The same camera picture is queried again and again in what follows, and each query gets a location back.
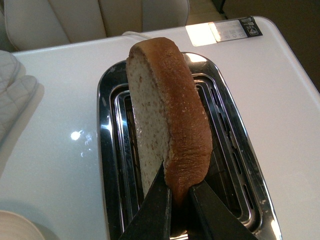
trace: toaster grill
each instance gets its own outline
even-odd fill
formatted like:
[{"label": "toaster grill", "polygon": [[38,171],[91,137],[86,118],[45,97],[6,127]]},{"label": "toaster grill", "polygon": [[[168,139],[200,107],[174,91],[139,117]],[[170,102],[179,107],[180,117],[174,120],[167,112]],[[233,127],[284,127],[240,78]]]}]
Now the toaster grill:
[{"label": "toaster grill", "polygon": [[[258,161],[218,68],[197,54],[183,55],[208,116],[213,139],[206,182],[258,239],[281,239]],[[109,68],[98,89],[100,162],[111,240],[119,238],[144,200],[125,65],[123,61]]]}]

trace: oven mitt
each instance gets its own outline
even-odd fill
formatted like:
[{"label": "oven mitt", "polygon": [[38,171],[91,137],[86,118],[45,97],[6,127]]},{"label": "oven mitt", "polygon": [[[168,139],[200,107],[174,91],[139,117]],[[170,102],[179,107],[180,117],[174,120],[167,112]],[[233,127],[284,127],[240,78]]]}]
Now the oven mitt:
[{"label": "oven mitt", "polygon": [[20,63],[0,50],[0,143],[37,88],[34,76],[18,77]]}]

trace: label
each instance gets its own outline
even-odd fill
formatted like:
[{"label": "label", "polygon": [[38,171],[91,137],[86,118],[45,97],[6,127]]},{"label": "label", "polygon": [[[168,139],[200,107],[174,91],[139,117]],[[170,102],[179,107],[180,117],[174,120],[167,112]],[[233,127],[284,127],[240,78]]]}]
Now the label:
[{"label": "label", "polygon": [[252,16],[189,25],[185,28],[192,44],[196,47],[263,35]]}]

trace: sticker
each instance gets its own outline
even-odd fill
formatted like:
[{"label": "sticker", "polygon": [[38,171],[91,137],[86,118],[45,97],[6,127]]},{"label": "sticker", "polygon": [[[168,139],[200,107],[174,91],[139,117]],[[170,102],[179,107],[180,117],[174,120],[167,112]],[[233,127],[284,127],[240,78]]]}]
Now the sticker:
[{"label": "sticker", "polygon": [[239,22],[248,38],[263,35],[253,16],[240,18]]}]

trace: brown crust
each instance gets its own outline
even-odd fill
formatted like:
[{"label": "brown crust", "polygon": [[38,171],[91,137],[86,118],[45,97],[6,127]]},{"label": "brown crust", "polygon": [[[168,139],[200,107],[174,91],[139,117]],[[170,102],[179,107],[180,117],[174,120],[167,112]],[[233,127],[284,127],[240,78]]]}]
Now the brown crust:
[{"label": "brown crust", "polygon": [[181,206],[189,188],[208,172],[213,149],[208,118],[190,69],[173,41],[165,37],[141,41],[131,48],[128,61],[135,54],[145,56],[165,103],[170,135],[165,181]]}]

